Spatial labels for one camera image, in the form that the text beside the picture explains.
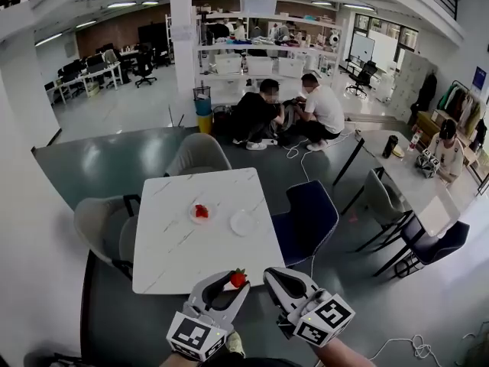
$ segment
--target blue chair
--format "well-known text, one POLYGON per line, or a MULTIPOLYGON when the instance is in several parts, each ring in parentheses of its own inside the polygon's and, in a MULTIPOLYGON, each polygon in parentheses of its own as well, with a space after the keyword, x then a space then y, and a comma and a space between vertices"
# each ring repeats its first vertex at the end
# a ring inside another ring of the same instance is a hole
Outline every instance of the blue chair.
POLYGON ((319 248, 338 225, 338 211, 317 180, 291 187, 287 198, 290 211, 272 216, 285 265, 294 266, 308 258, 314 262, 319 248))
POLYGON ((394 267, 396 275, 400 278, 409 276, 410 270, 416 265, 430 265, 441 260, 447 255, 459 250, 467 241, 470 226, 463 222, 457 222, 447 230, 442 238, 429 236, 419 220, 413 217, 400 233, 400 238, 406 243, 399 253, 397 253, 375 276, 378 276, 383 271, 387 270, 391 265, 395 264, 408 250, 410 253, 405 255, 394 267), (397 266, 404 264, 406 267, 399 271, 397 266))

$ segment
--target black hair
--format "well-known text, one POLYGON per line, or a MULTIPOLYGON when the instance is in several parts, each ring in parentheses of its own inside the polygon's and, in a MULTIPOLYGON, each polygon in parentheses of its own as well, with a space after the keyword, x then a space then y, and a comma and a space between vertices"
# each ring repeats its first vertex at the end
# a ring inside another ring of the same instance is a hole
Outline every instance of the black hair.
POLYGON ((450 140, 457 133, 457 125, 452 119, 446 119, 442 123, 442 130, 440 131, 440 138, 442 140, 450 140))
POLYGON ((274 90, 275 92, 278 91, 278 82, 273 79, 265 79, 263 82, 261 82, 260 85, 260 93, 263 93, 265 95, 273 95, 274 90))
POLYGON ((318 80, 312 73, 306 73, 302 79, 303 82, 310 82, 310 83, 316 83, 318 84, 318 80))

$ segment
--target white plastic bin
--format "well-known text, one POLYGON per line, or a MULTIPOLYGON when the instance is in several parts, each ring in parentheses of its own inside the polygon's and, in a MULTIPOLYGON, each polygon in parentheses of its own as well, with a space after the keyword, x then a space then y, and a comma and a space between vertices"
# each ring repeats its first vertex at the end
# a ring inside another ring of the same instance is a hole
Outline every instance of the white plastic bin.
POLYGON ((304 71, 303 60, 292 58, 278 58, 278 74, 281 76, 301 78, 304 71))
POLYGON ((237 53, 216 54, 215 65, 218 75, 241 72, 241 55, 237 53))
POLYGON ((240 0, 245 14, 275 15, 277 0, 240 0))
POLYGON ((271 75, 274 61, 269 57, 246 56, 248 75, 271 75))

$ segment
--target plate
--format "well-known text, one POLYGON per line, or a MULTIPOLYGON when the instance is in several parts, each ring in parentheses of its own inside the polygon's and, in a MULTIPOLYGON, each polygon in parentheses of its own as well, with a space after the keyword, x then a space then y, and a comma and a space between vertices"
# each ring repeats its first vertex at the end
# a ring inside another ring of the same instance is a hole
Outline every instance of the plate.
POLYGON ((248 236, 257 228, 257 221, 244 209, 235 213, 229 222, 231 229, 239 236, 248 236))
POLYGON ((215 215, 217 214, 217 206, 214 204, 209 204, 209 203, 193 203, 189 207, 189 217, 190 220, 192 220, 195 224, 206 224, 210 222, 212 219, 215 218, 215 215), (209 213, 209 217, 197 217, 196 215, 196 205, 203 205, 205 208, 207 208, 207 212, 209 213))
POLYGON ((404 158, 404 150, 399 145, 396 145, 396 147, 394 147, 392 153, 398 158, 404 158))

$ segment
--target floor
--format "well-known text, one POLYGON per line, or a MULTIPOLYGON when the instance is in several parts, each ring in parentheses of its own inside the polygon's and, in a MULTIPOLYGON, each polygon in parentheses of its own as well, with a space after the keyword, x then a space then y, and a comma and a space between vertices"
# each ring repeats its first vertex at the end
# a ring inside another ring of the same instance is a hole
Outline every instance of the floor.
MULTIPOLYGON (((94 138, 106 135, 133 132, 143 129, 164 128, 178 125, 182 112, 177 102, 175 66, 160 67, 154 70, 158 79, 152 86, 143 84, 139 89, 130 74, 133 83, 103 89, 97 96, 87 98, 81 93, 74 99, 68 99, 66 106, 57 103, 54 114, 63 129, 55 144, 84 138, 94 138)), ((368 97, 362 99, 354 94, 346 93, 345 88, 353 81, 348 74, 338 75, 338 81, 333 86, 340 99, 345 116, 354 121, 389 121, 392 113, 383 103, 375 99, 374 91, 367 90, 368 97)), ((220 90, 223 82, 213 81, 212 98, 225 104, 237 102, 242 96, 241 87, 226 85, 226 92, 220 90)), ((294 97, 300 92, 300 81, 287 80, 282 84, 282 93, 287 98, 294 97)), ((184 118, 183 126, 192 126, 192 119, 184 118)))
MULTIPOLYGON (((366 125, 357 124, 366 129, 366 125)), ((375 128, 395 129, 398 124, 375 128)), ((41 148, 36 159, 68 204, 88 196, 141 194, 145 179, 161 177, 178 144, 189 129, 165 128, 129 132, 41 148)), ((320 180, 341 210, 357 192, 375 160, 364 150, 336 187, 332 181, 357 142, 345 138, 325 153, 308 154, 303 165, 309 178, 320 180)), ((288 210, 286 190, 306 181, 300 155, 287 151, 245 151, 227 141, 222 147, 233 168, 257 168, 271 214, 288 210)), ((332 294, 339 293, 356 311, 340 338, 353 349, 374 355, 390 338, 423 335, 441 365, 459 360, 471 343, 461 338, 477 332, 489 316, 489 241, 487 197, 471 205, 462 220, 471 224, 465 247, 435 265, 403 280, 388 281, 371 275, 403 245, 398 241, 375 254, 355 254, 355 248, 380 228, 360 199, 340 219, 330 240, 315 260, 314 279, 332 294)), ((306 270, 308 265, 299 266, 306 270)), ((89 299, 89 356, 98 365, 159 365, 169 354, 165 340, 174 312, 185 297, 136 295, 130 282, 115 269, 96 262, 89 299)), ((252 288, 235 327, 248 356, 286 358, 300 365, 314 365, 309 347, 298 339, 287 341, 277 326, 277 308, 262 287, 252 288)), ((391 343, 375 360, 380 367, 435 365, 416 361, 409 343, 391 343)))

